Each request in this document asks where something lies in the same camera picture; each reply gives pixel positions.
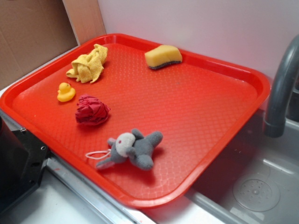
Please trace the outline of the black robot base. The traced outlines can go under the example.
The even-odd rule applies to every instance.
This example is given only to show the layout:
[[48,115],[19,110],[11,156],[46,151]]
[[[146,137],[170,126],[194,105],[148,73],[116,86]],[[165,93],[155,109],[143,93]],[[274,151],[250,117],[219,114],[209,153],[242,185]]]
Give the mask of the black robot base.
[[12,131],[0,120],[0,214],[41,184],[50,150],[30,131]]

